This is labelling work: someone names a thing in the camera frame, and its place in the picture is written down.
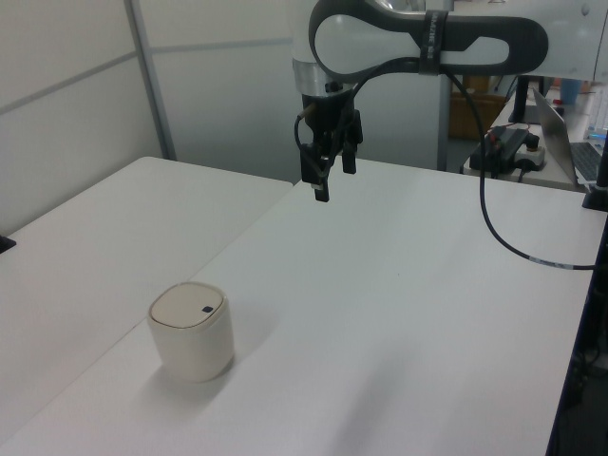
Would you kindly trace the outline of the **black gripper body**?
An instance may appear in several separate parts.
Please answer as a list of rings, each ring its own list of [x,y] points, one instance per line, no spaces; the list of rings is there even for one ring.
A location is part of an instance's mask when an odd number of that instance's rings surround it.
[[[314,144],[331,145],[335,135],[339,137],[339,145],[344,141],[357,144],[357,109],[353,92],[349,89],[324,96],[301,96],[304,121],[313,132]]]

